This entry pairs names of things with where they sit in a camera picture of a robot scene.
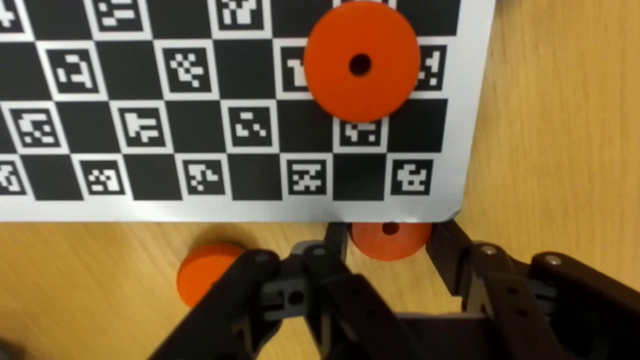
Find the orange circular object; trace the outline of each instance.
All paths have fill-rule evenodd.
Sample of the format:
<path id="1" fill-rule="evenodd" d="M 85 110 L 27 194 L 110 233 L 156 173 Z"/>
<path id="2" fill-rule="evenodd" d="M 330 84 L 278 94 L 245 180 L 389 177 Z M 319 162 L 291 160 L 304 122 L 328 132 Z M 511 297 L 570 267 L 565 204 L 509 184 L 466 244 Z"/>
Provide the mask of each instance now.
<path id="1" fill-rule="evenodd" d="M 421 46 L 409 21 L 379 2 L 348 2 L 308 37 L 304 76 L 316 102 L 346 122 L 390 117 L 413 94 Z"/>
<path id="2" fill-rule="evenodd" d="M 209 244 L 180 265 L 176 286 L 187 307 L 197 307 L 223 274 L 243 256 L 238 244 Z"/>
<path id="3" fill-rule="evenodd" d="M 376 261 L 402 261 L 427 247 L 431 225 L 352 225 L 355 247 Z"/>

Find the black plastic part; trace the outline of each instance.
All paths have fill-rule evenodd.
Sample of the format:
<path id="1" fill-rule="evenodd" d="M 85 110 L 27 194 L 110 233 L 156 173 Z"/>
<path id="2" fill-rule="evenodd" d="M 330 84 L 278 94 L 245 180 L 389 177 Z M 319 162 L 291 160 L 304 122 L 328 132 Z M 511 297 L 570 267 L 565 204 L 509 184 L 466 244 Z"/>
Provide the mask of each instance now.
<path id="1" fill-rule="evenodd" d="M 570 256 L 552 253 L 532 261 L 532 276 L 558 289 L 551 324 L 573 354 L 640 358 L 639 293 Z"/>
<path id="2" fill-rule="evenodd" d="M 346 259 L 346 249 L 348 249 L 348 225 L 345 222 L 333 222 L 326 227 L 325 233 L 325 247 L 333 253 L 337 253 L 343 261 Z"/>
<path id="3" fill-rule="evenodd" d="M 346 241 L 348 225 L 330 225 L 325 243 L 287 261 L 247 253 L 152 358 L 257 358 L 293 317 L 307 318 L 326 360 L 640 358 L 640 294 L 575 259 L 540 255 L 529 267 L 436 225 L 428 255 L 466 315 L 399 318 L 348 270 Z"/>
<path id="4" fill-rule="evenodd" d="M 257 358 L 280 322 L 263 320 L 260 291 L 276 276 L 275 253 L 243 255 L 156 351 L 152 360 Z"/>
<path id="5" fill-rule="evenodd" d="M 427 255 L 433 259 L 445 286 L 453 297 L 463 297 L 471 286 L 468 253 L 472 241 L 457 222 L 434 227 Z"/>
<path id="6" fill-rule="evenodd" d="M 431 358 L 373 284 L 350 274 L 343 261 L 325 247 L 308 249 L 304 267 L 313 283 L 319 284 L 319 297 L 325 303 L 321 308 L 325 324 L 319 315 L 308 318 L 322 358 Z"/>

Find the orange disc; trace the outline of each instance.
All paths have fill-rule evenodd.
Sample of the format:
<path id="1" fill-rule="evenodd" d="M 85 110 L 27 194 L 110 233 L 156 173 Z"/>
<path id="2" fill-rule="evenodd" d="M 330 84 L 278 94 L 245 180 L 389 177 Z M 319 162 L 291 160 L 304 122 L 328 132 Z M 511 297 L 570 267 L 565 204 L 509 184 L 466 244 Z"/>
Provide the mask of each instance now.
<path id="1" fill-rule="evenodd" d="M 223 274 L 245 253 L 238 244 L 209 244 L 188 255 L 180 265 L 176 286 L 187 307 L 197 307 Z"/>
<path id="2" fill-rule="evenodd" d="M 387 4 L 348 2 L 308 37 L 304 76 L 316 102 L 346 122 L 374 122 L 417 88 L 421 46 L 409 21 Z"/>
<path id="3" fill-rule="evenodd" d="M 402 261 L 427 247 L 431 225 L 352 225 L 355 247 L 376 261 Z"/>

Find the checkerboard pattern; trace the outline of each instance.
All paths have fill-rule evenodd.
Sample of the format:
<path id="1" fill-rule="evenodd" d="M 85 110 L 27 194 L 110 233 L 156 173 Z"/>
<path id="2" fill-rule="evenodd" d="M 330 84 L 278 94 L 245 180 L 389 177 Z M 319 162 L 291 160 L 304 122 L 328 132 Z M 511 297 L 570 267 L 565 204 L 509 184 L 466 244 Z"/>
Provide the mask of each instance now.
<path id="1" fill-rule="evenodd" d="M 340 0 L 0 0 L 0 207 L 428 200 L 461 0 L 387 4 L 421 37 L 421 80 L 348 124 L 303 63 Z"/>

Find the wooden table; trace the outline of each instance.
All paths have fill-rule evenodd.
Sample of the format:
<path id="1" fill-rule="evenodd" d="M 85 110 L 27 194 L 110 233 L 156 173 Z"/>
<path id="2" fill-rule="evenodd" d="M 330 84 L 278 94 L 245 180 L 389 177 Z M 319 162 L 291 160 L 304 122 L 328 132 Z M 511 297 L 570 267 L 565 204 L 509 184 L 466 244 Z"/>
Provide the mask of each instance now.
<path id="1" fill-rule="evenodd" d="M 529 261 L 568 253 L 640 289 L 640 2 L 499 0 L 461 225 Z M 187 315 L 194 243 L 283 256 L 322 225 L 3 225 L 0 337 L 29 358 L 145 358 Z M 350 253 L 397 310 L 454 313 L 427 256 Z M 265 358 L 316 358 L 293 322 Z"/>

